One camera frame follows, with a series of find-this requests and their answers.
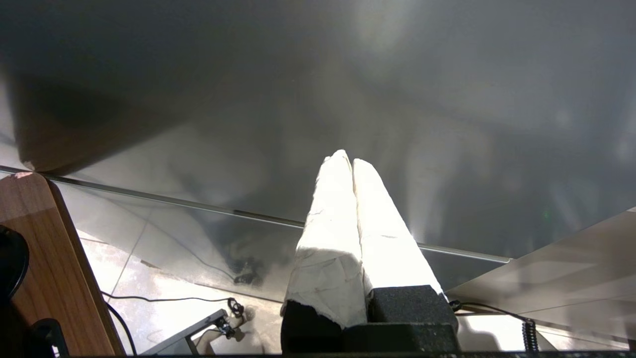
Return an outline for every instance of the wooden desk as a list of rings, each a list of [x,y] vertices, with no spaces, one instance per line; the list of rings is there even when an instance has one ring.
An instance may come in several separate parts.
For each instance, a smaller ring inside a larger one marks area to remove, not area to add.
[[[71,356],[125,355],[58,188],[35,173],[0,180],[0,224],[29,246],[12,299],[25,323],[56,319]]]

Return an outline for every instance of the white paper wrapped object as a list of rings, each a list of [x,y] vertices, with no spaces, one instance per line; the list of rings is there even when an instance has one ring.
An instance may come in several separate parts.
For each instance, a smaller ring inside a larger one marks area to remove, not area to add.
[[[285,302],[311,306],[345,328],[366,322],[364,296],[351,164],[339,150],[318,173]]]
[[[353,165],[365,296],[374,288],[431,285],[443,293],[375,168]]]

